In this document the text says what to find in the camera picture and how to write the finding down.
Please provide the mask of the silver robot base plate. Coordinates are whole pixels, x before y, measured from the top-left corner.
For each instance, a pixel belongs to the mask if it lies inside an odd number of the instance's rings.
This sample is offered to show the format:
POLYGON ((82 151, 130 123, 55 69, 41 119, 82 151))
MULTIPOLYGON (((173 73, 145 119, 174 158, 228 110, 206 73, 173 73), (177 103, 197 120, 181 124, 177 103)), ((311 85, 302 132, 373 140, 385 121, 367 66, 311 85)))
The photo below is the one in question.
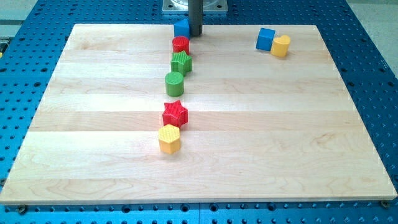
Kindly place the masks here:
MULTIPOLYGON (((188 13, 188 0, 163 0, 163 14, 181 15, 188 13)), ((228 12, 227 0, 203 0, 205 14, 226 14, 228 12)))

